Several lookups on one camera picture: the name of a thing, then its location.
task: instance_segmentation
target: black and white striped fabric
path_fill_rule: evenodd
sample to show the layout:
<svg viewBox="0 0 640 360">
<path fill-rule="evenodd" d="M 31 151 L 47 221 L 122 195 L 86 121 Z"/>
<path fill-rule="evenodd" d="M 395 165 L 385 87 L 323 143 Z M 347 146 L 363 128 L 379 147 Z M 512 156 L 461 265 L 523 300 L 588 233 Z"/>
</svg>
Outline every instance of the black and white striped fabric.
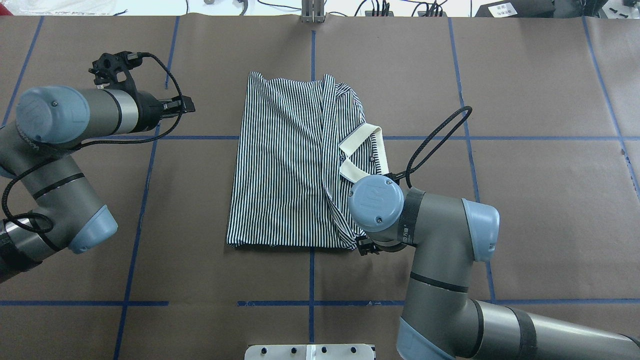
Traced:
<svg viewBox="0 0 640 360">
<path fill-rule="evenodd" d="M 353 183 L 386 174 L 380 128 L 330 75 L 308 83 L 249 75 L 227 243 L 355 248 Z"/>
</svg>

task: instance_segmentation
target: black cable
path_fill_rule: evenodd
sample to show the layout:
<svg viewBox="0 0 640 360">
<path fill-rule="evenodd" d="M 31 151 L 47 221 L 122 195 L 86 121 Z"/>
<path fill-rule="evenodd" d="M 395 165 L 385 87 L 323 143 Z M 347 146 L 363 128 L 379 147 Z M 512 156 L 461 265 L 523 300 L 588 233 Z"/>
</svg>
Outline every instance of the black cable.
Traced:
<svg viewBox="0 0 640 360">
<path fill-rule="evenodd" d="M 364 5 L 364 3 L 366 3 L 367 0 L 362 0 L 362 2 L 360 3 L 360 5 L 358 5 L 358 8 L 356 9 L 356 13 L 353 14 L 353 16 L 358 16 L 358 12 L 360 11 L 360 8 L 362 7 L 362 5 Z"/>
<path fill-rule="evenodd" d="M 249 0 L 238 0 L 242 2 L 242 12 L 239 16 L 244 16 L 246 14 L 247 9 L 249 9 Z"/>
<path fill-rule="evenodd" d="M 438 1 L 433 1 L 433 4 L 431 5 L 431 7 L 429 8 L 429 11 L 428 11 L 429 15 L 427 15 L 427 16 L 431 16 L 431 17 L 436 16 L 437 13 L 438 13 L 439 7 L 440 7 L 440 5 L 438 5 Z"/>
<path fill-rule="evenodd" d="M 420 163 L 418 163 L 418 165 L 416 165 L 415 167 L 412 167 L 413 166 L 413 162 L 418 157 L 418 155 L 420 155 L 420 153 L 425 148 L 425 146 L 427 146 L 427 144 L 440 132 L 440 130 L 442 130 L 446 125 L 448 125 L 453 119 L 455 119 L 458 115 L 460 115 L 464 111 L 466 111 L 466 114 L 464 114 L 464 116 L 462 116 L 462 119 L 447 133 L 447 135 L 444 138 L 442 138 L 442 140 L 440 140 L 440 142 L 438 142 L 437 145 L 435 145 L 433 147 L 433 149 L 429 152 L 429 154 L 427 154 L 427 156 L 425 156 L 424 159 L 422 159 L 422 161 L 420 161 Z M 465 121 L 467 121 L 467 119 L 469 118 L 469 115 L 471 115 L 472 111 L 473 111 L 473 109 L 471 108 L 471 106 L 464 106 L 464 107 L 456 110 L 456 112 L 451 114 L 451 116 L 449 116 L 447 118 L 447 120 L 444 120 L 442 122 L 442 124 L 440 124 L 438 127 L 436 127 L 436 129 L 433 132 L 431 132 L 431 134 L 429 134 L 429 136 L 427 136 L 426 139 L 424 139 L 422 144 L 420 144 L 420 146 L 418 146 L 418 149 L 413 153 L 413 155 L 409 159 L 409 162 L 406 164 L 406 170 L 404 172 L 398 174 L 396 179 L 402 179 L 404 177 L 405 178 L 404 180 L 406 181 L 406 185 L 409 188 L 411 188 L 412 187 L 411 179 L 410 179 L 411 174 L 414 173 L 416 170 L 418 170 L 418 168 L 420 168 L 422 166 L 422 164 L 424 164 L 425 161 L 427 161 L 431 157 L 431 155 L 433 155 L 442 146 L 442 144 L 444 144 L 444 142 L 447 141 L 447 139 L 449 139 L 451 137 L 451 135 L 453 135 L 453 133 L 456 130 L 458 130 L 458 128 L 462 124 L 465 123 Z"/>
<path fill-rule="evenodd" d="M 420 2 L 418 2 L 418 5 L 416 5 L 415 8 L 413 8 L 413 12 L 411 13 L 412 17 L 415 15 L 415 12 L 418 10 L 420 5 L 423 5 L 423 4 L 427 6 L 427 11 L 429 10 L 429 3 L 425 3 L 424 1 L 420 1 Z"/>
<path fill-rule="evenodd" d="M 54 158 L 49 158 L 46 159 L 45 161 L 35 165 L 34 167 L 30 168 L 29 170 L 21 173 L 20 175 L 16 176 L 15 178 L 13 178 L 4 188 L 4 192 L 2 193 L 2 211 L 4 213 L 4 215 L 6 216 L 7 221 L 10 221 L 12 223 L 14 223 L 17 227 L 20 227 L 22 229 L 25 229 L 26 231 L 30 231 L 32 233 L 36 233 L 36 234 L 44 234 L 44 233 L 48 233 L 49 231 L 53 230 L 53 221 L 47 217 L 46 215 L 40 214 L 40 213 L 23 213 L 23 214 L 18 214 L 18 215 L 13 215 L 11 214 L 11 211 L 9 211 L 9 205 L 8 205 L 8 200 L 9 200 L 9 193 L 11 192 L 11 189 L 13 188 L 13 186 L 15 184 L 18 183 L 18 181 L 24 179 L 27 175 L 29 175 L 30 173 L 38 170 L 39 168 L 48 165 L 54 161 L 56 161 L 57 159 Z M 20 222 L 20 219 L 41 219 L 44 220 L 48 227 L 42 229 L 42 228 L 35 228 L 35 227 L 31 227 L 28 225 L 24 225 L 23 223 Z"/>
<path fill-rule="evenodd" d="M 288 8 L 288 9 L 292 9 L 292 10 L 302 10 L 302 8 L 295 8 L 293 6 L 289 6 L 289 5 L 278 5 L 278 4 L 269 4 L 269 3 L 265 3 L 262 0 L 258 0 L 258 3 L 263 4 L 263 5 L 269 5 L 269 6 L 274 6 L 276 8 Z"/>
<path fill-rule="evenodd" d="M 169 71 L 169 69 L 167 69 L 167 67 L 162 63 L 162 61 L 156 55 L 153 55 L 151 53 L 139 53 L 139 54 L 140 54 L 140 57 L 142 57 L 142 58 L 152 58 L 152 59 L 154 59 L 158 63 L 158 65 L 160 65 L 163 68 L 163 70 L 166 72 L 166 74 L 169 76 L 169 78 L 171 78 L 171 81 L 173 81 L 173 85 L 175 86 L 176 91 L 178 91 L 178 96 L 180 97 L 180 103 L 182 105 L 182 110 L 183 111 L 178 113 L 178 117 L 175 119 L 175 122 L 169 128 L 169 130 L 165 131 L 164 133 L 162 133 L 160 135 L 154 136 L 152 138 L 147 138 L 147 139 L 142 139 L 142 140 L 131 140 L 131 141 L 96 140 L 96 141 L 92 141 L 92 142 L 80 143 L 77 146 L 71 148 L 71 151 L 77 151 L 77 150 L 80 150 L 80 149 L 85 148 L 87 146 L 97 145 L 99 143 L 127 144 L 127 143 L 147 143 L 147 142 L 152 142 L 152 141 L 155 141 L 155 140 L 158 140 L 160 138 L 165 137 L 168 133 L 171 133 L 178 126 L 178 123 L 180 123 L 180 119 L 182 118 L 182 114 L 184 113 L 184 97 L 182 95 L 182 90 L 180 90 L 180 86 L 178 85 L 178 81 L 175 79 L 175 77 L 173 76 L 171 71 Z M 19 215 L 11 214 L 11 211 L 9 211 L 8 199 L 9 199 L 9 193 L 11 192 L 11 189 L 13 188 L 13 186 L 16 183 L 18 183 L 18 181 L 24 179 L 26 176 L 28 176 L 32 172 L 38 170 L 39 168 L 42 168 L 43 166 L 48 165 L 48 164 L 50 164 L 50 163 L 52 163 L 52 162 L 54 162 L 56 160 L 58 160 L 58 159 L 56 159 L 56 158 L 46 159 L 45 161 L 35 165 L 34 167 L 31 167 L 29 170 L 26 170 L 25 172 L 23 172 L 20 175 L 16 176 L 14 179 L 12 179 L 6 185 L 6 187 L 4 188 L 4 192 L 2 194 L 1 206 L 2 206 L 3 213 L 6 216 L 8 221 L 11 221 L 16 226 L 18 226 L 18 227 L 20 227 L 22 229 L 25 229 L 27 231 L 30 231 L 32 233 L 44 234 L 44 233 L 48 233 L 49 231 L 53 230 L 54 223 L 46 215 L 43 215 L 43 214 L 40 214 L 40 213 L 23 213 L 23 214 L 19 214 Z M 25 218 L 26 219 L 33 219 L 33 220 L 35 220 L 35 219 L 43 220 L 44 222 L 47 223 L 48 227 L 36 229 L 35 227 L 24 225 L 19 220 L 20 219 L 25 219 Z"/>
</svg>

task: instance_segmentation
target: robotic arm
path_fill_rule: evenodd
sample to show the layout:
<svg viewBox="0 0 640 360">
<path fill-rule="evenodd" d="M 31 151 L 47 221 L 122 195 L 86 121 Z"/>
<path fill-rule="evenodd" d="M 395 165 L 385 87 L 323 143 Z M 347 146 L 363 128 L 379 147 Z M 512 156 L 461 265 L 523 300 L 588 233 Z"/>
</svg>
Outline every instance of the robotic arm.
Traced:
<svg viewBox="0 0 640 360">
<path fill-rule="evenodd" d="M 489 261 L 499 214 L 488 205 L 404 193 L 367 176 L 348 200 L 369 251 L 415 247 L 397 350 L 406 360 L 640 360 L 640 341 L 467 297 L 474 261 Z"/>
<path fill-rule="evenodd" d="M 148 53 L 103 54 L 89 72 L 98 88 L 76 90 L 45 86 L 24 92 L 16 108 L 16 120 L 0 128 L 0 176 L 12 179 L 3 193 L 0 224 L 0 282 L 39 265 L 66 247 L 81 254 L 108 239 L 118 229 L 107 206 L 98 198 L 87 178 L 69 156 L 95 143 L 82 141 L 113 134 L 138 133 L 157 126 L 163 118 L 195 111 L 189 97 L 157 100 L 139 92 L 129 71 Z M 125 79 L 118 81 L 119 73 Z M 22 180 L 38 207 L 26 214 L 11 215 L 6 200 L 13 183 Z"/>
</svg>

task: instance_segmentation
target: blue tape grid line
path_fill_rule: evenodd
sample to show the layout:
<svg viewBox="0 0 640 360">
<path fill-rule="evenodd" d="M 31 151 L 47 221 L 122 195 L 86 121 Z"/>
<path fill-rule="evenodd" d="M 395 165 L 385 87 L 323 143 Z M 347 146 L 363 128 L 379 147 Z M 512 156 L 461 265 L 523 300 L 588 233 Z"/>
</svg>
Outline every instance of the blue tape grid line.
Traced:
<svg viewBox="0 0 640 360">
<path fill-rule="evenodd" d="M 316 31 L 311 31 L 311 81 L 316 80 Z M 309 248 L 309 343 L 316 342 L 315 302 L 316 296 L 316 250 Z"/>
<path fill-rule="evenodd" d="M 460 98 L 460 107 L 465 105 L 465 100 L 462 97 L 462 80 L 460 79 L 460 66 L 458 66 L 458 52 L 456 51 L 456 39 L 453 36 L 453 22 L 450 17 L 449 21 L 449 36 L 451 38 L 451 53 L 453 55 L 453 66 L 456 70 L 456 82 L 458 84 L 458 97 Z M 476 196 L 476 202 L 480 202 L 480 189 L 478 188 L 478 180 L 476 176 L 476 163 L 474 161 L 473 149 L 471 148 L 471 135 L 469 133 L 468 121 L 464 123 L 465 127 L 465 141 L 467 142 L 467 152 L 469 155 L 469 166 L 471 167 L 471 180 L 474 184 L 474 195 Z M 486 280 L 489 284 L 489 295 L 491 296 L 491 302 L 495 302 L 495 288 L 493 287 L 493 272 L 491 270 L 491 261 L 485 263 L 486 267 Z"/>
<path fill-rule="evenodd" d="M 173 38 L 171 39 L 171 49 L 169 50 L 169 62 L 166 64 L 166 68 L 171 71 L 171 64 L 173 63 L 173 50 L 175 49 L 175 39 L 178 37 L 178 26 L 180 26 L 180 17 L 175 17 L 175 25 L 173 25 Z M 169 74 L 164 79 L 164 89 L 169 89 Z"/>
<path fill-rule="evenodd" d="M 40 21 L 38 21 L 38 27 L 36 27 L 36 32 L 33 34 L 33 38 L 31 39 L 31 45 L 29 46 L 29 51 L 27 51 L 27 56 L 24 58 L 24 63 L 22 63 L 20 75 L 18 75 L 18 80 L 16 80 L 15 82 L 15 88 L 13 88 L 13 93 L 11 94 L 11 99 L 9 100 L 9 106 L 7 106 L 6 108 L 6 112 L 4 113 L 4 118 L 2 120 L 2 125 L 0 125 L 0 127 L 5 126 L 7 120 L 9 119 L 9 113 L 11 112 L 11 108 L 13 107 L 15 97 L 18 95 L 18 89 L 20 88 L 20 83 L 22 82 L 24 71 L 27 69 L 27 65 L 29 65 L 29 59 L 31 58 L 31 53 L 33 52 L 33 48 L 36 45 L 36 41 L 38 40 L 38 35 L 40 35 L 40 29 L 42 29 L 43 22 L 44 16 L 41 16 Z"/>
<path fill-rule="evenodd" d="M 0 300 L 0 306 L 124 306 L 124 301 Z M 129 301 L 128 306 L 169 306 L 168 301 Z"/>
<path fill-rule="evenodd" d="M 151 135 L 111 135 L 98 139 L 139 140 L 151 138 Z M 385 135 L 385 140 L 422 141 L 426 136 Z M 442 140 L 443 136 L 434 136 L 434 140 Z M 238 135 L 167 135 L 160 140 L 238 140 Z M 473 141 L 619 141 L 617 136 L 452 136 L 449 140 Z M 622 136 L 624 141 L 640 141 L 640 136 Z"/>
<path fill-rule="evenodd" d="M 173 52 L 175 50 L 175 39 L 178 34 L 178 26 L 180 24 L 180 17 L 175 17 L 175 25 L 173 27 L 173 38 L 171 49 L 169 50 L 169 60 L 167 62 L 167 69 L 171 69 L 171 64 L 173 62 Z M 160 124 L 156 126 L 156 133 L 154 136 L 158 136 L 160 133 Z M 133 283 L 133 273 L 136 268 L 136 259 L 138 257 L 138 247 L 140 245 L 140 236 L 142 234 L 142 221 L 145 217 L 145 210 L 147 208 L 147 199 L 149 195 L 149 184 L 151 182 L 151 173 L 154 169 L 154 162 L 156 159 L 156 149 L 157 149 L 158 141 L 154 141 L 153 146 L 151 147 L 151 155 L 149 157 L 149 166 L 147 169 L 147 178 L 145 181 L 145 189 L 142 195 L 142 202 L 140 205 L 140 215 L 138 217 L 138 226 L 136 228 L 136 237 L 133 243 L 133 250 L 131 253 L 131 263 L 129 264 L 129 275 L 127 276 L 127 287 L 124 293 L 124 302 L 122 304 L 122 313 L 120 314 L 120 325 L 118 326 L 118 337 L 116 339 L 116 346 L 113 351 L 113 359 L 117 360 L 120 356 L 120 347 L 122 345 L 122 336 L 124 335 L 124 327 L 127 321 L 127 310 L 129 308 L 129 299 L 131 297 L 131 284 Z"/>
<path fill-rule="evenodd" d="M 612 305 L 640 304 L 640 299 L 512 299 L 512 300 L 480 300 L 498 305 Z M 239 301 L 239 307 L 254 306 L 307 306 L 306 300 L 283 301 Z M 404 306 L 403 300 L 317 300 L 314 306 Z"/>
<path fill-rule="evenodd" d="M 584 16 L 582 17 L 582 26 L 584 26 L 584 35 L 587 38 L 587 45 L 589 46 L 591 61 L 593 61 L 593 67 L 596 70 L 596 75 L 598 76 L 598 81 L 600 82 L 600 87 L 602 88 L 602 93 L 604 95 L 605 101 L 607 102 L 607 108 L 609 109 L 609 114 L 611 115 L 611 122 L 613 123 L 613 127 L 615 127 L 616 129 L 616 134 L 618 135 L 618 140 L 620 141 L 620 147 L 622 147 L 622 151 L 624 151 L 625 153 L 625 162 L 627 163 L 627 168 L 629 169 L 629 175 L 631 176 L 631 181 L 633 182 L 634 188 L 636 189 L 636 195 L 638 197 L 638 200 L 640 200 L 640 187 L 638 187 L 636 172 L 634 171 L 634 167 L 633 165 L 631 165 L 631 161 L 629 160 L 627 146 L 625 145 L 625 141 L 622 137 L 620 126 L 618 125 L 618 118 L 616 117 L 616 113 L 613 111 L 613 106 L 611 105 L 609 92 L 607 91 L 607 87 L 604 85 L 604 80 L 602 79 L 600 66 L 598 65 L 598 60 L 596 59 L 596 54 L 594 53 L 593 45 L 591 44 L 591 35 L 589 34 L 589 26 L 587 26 L 587 18 Z"/>
</svg>

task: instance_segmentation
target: black tape band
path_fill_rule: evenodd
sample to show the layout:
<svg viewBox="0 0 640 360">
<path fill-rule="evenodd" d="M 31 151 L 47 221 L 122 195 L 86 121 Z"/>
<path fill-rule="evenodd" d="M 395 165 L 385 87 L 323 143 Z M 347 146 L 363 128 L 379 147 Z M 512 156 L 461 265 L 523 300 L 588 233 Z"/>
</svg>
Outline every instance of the black tape band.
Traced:
<svg viewBox="0 0 640 360">
<path fill-rule="evenodd" d="M 109 135 L 113 135 L 116 133 L 116 131 L 118 131 L 118 129 L 120 129 L 120 125 L 122 124 L 122 108 L 120 107 L 120 103 L 118 102 L 118 99 L 116 99 L 116 97 L 111 92 L 108 92 L 105 89 L 102 89 L 102 91 L 109 94 L 109 96 L 111 96 L 111 98 L 113 99 L 113 102 L 115 102 L 116 106 L 118 107 L 118 124 L 116 125 L 116 128 L 111 132 L 111 134 L 109 134 Z"/>
<path fill-rule="evenodd" d="M 420 274 L 416 274 L 415 272 L 411 272 L 411 278 L 413 280 L 418 280 L 418 281 L 423 282 L 425 284 L 428 284 L 428 285 L 431 285 L 431 286 L 436 286 L 436 287 L 441 288 L 441 289 L 445 289 L 445 290 L 449 290 L 449 291 L 455 291 L 456 293 L 467 293 L 469 291 L 469 287 L 468 286 L 460 286 L 460 285 L 449 284 L 448 282 L 438 281 L 438 280 L 432 279 L 430 277 L 426 277 L 426 276 L 422 276 Z"/>
<path fill-rule="evenodd" d="M 476 338 L 476 344 L 474 345 L 473 350 L 471 350 L 471 354 L 465 356 L 467 359 L 471 359 L 472 357 L 476 356 L 478 350 L 480 350 L 480 345 L 482 344 L 482 339 L 484 337 L 484 315 L 482 314 L 482 308 L 480 307 L 480 304 L 478 304 L 478 302 L 474 299 L 469 300 L 474 303 L 474 305 L 476 306 L 476 311 L 478 313 L 478 336 Z"/>
<path fill-rule="evenodd" d="M 56 181 L 55 183 L 53 183 L 53 184 L 47 186 L 46 188 L 43 188 L 43 189 L 39 190 L 38 192 L 36 192 L 35 194 L 33 194 L 33 200 L 37 200 L 39 197 L 43 196 L 44 194 L 48 193 L 49 191 L 57 189 L 57 188 L 63 186 L 64 184 L 68 184 L 68 183 L 72 182 L 73 180 L 78 180 L 81 177 L 84 177 L 84 174 L 80 172 L 78 174 L 68 176 L 68 177 L 66 177 L 66 178 L 64 178 L 64 179 L 62 179 L 60 181 Z"/>
<path fill-rule="evenodd" d="M 513 311 L 520 326 L 520 351 L 517 360 L 533 360 L 538 352 L 538 336 L 536 335 L 536 327 L 533 325 L 531 316 L 520 309 L 513 309 L 507 306 L 507 309 Z"/>
<path fill-rule="evenodd" d="M 415 232 L 415 222 L 418 219 L 420 203 L 424 192 L 416 188 L 411 188 L 404 197 L 404 206 L 400 220 L 398 220 L 398 241 L 413 244 L 413 233 Z"/>
<path fill-rule="evenodd" d="M 0 231 L 0 258 L 17 271 L 27 271 L 40 265 L 42 262 L 31 260 L 27 255 L 18 250 L 6 231 Z"/>
<path fill-rule="evenodd" d="M 629 335 L 624 335 L 624 334 L 620 334 L 626 338 L 629 338 L 629 340 L 633 341 L 634 343 L 636 343 L 636 345 L 638 346 L 638 349 L 640 349 L 640 340 L 634 338 L 633 336 L 629 336 Z"/>
</svg>

